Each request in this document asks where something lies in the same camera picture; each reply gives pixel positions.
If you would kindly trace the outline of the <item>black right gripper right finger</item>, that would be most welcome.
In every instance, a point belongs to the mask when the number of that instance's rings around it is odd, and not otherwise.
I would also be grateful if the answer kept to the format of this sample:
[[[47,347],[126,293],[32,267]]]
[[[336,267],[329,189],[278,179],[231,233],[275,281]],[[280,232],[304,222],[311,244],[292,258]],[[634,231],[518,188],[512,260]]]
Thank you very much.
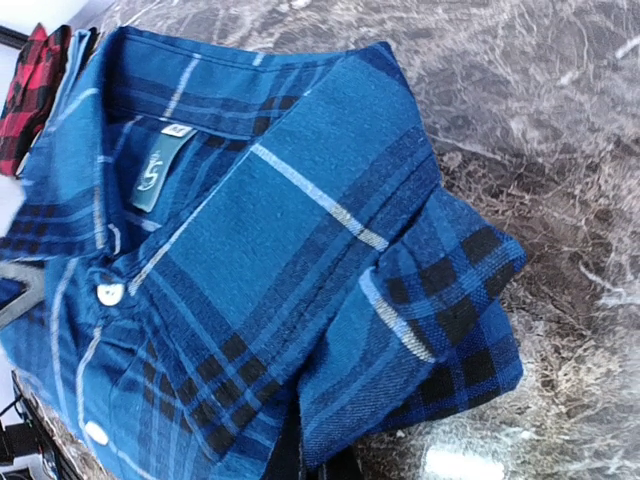
[[[352,446],[346,447],[312,472],[316,480],[362,480],[363,473]]]

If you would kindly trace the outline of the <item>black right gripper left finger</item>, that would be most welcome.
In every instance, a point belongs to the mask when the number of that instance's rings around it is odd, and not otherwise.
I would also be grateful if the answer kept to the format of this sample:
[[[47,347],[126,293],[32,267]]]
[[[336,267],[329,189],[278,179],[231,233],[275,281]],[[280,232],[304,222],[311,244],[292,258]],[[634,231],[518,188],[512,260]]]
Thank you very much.
[[[291,404],[263,480],[304,480],[305,461],[299,406]]]

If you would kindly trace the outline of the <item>blue plaid long sleeve shirt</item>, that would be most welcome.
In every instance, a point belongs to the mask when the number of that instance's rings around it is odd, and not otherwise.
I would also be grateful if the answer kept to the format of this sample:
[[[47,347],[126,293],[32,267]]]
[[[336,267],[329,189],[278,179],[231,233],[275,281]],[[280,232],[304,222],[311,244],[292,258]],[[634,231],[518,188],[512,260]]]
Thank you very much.
[[[120,479],[305,479],[367,434],[513,390],[518,242],[442,185],[389,44],[264,54],[113,31],[1,240],[44,298],[1,331]]]

